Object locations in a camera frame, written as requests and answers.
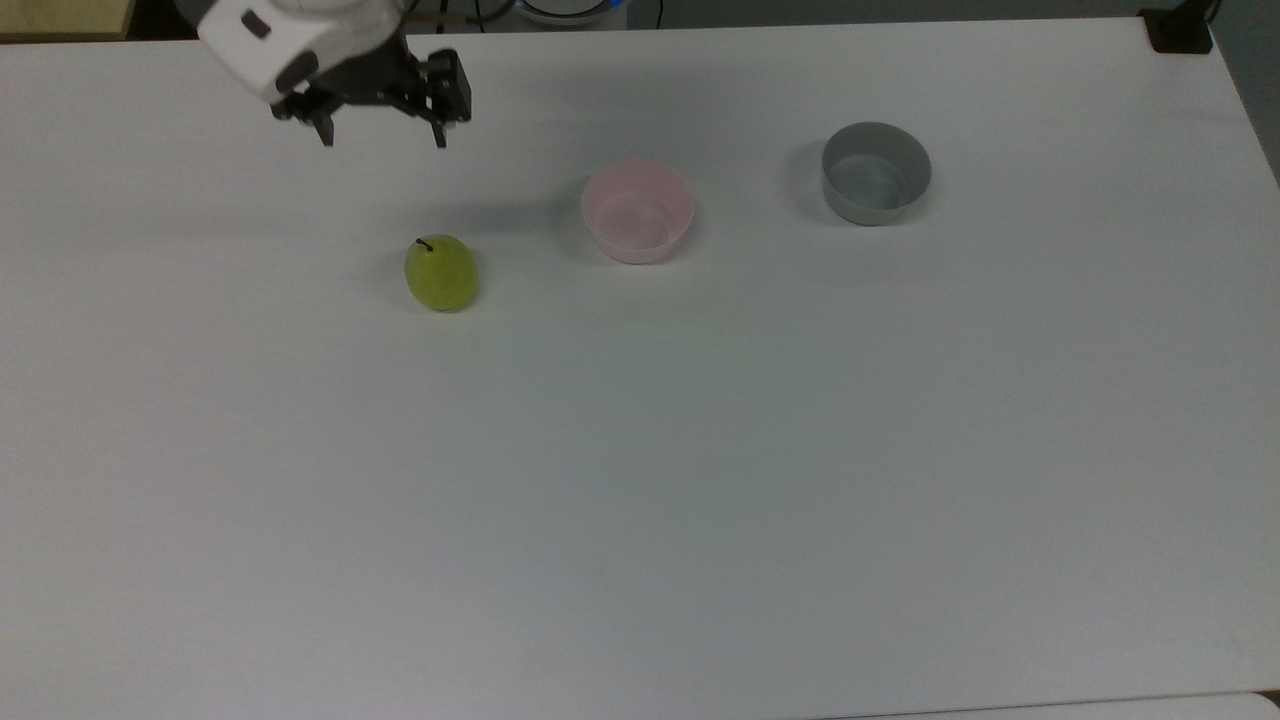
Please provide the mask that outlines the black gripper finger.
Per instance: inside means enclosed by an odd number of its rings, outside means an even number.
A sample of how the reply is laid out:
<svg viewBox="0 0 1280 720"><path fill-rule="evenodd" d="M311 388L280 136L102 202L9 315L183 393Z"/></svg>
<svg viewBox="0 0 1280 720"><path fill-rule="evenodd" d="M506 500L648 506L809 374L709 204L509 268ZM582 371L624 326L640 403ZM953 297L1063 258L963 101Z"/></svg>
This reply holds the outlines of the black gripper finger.
<svg viewBox="0 0 1280 720"><path fill-rule="evenodd" d="M429 123L436 147L445 149L449 128L472 119L472 90L460 54L444 47L425 59L410 59L410 113Z"/></svg>
<svg viewBox="0 0 1280 720"><path fill-rule="evenodd" d="M325 147L334 146L333 114L337 110L337 97L328 92L289 94L270 105L271 114L278 120L297 120L312 128Z"/></svg>

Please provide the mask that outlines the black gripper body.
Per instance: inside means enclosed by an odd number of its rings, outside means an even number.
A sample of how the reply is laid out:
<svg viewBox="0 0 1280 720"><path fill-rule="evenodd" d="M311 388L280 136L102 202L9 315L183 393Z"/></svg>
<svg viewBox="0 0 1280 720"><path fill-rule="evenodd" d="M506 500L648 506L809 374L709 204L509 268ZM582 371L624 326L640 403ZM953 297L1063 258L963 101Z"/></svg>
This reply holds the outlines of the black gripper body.
<svg viewBox="0 0 1280 720"><path fill-rule="evenodd" d="M307 81L301 92L328 92L335 101L353 104L371 100L374 104L393 105L407 102L410 70L415 56L403 35L393 35L375 49L337 63Z"/></svg>

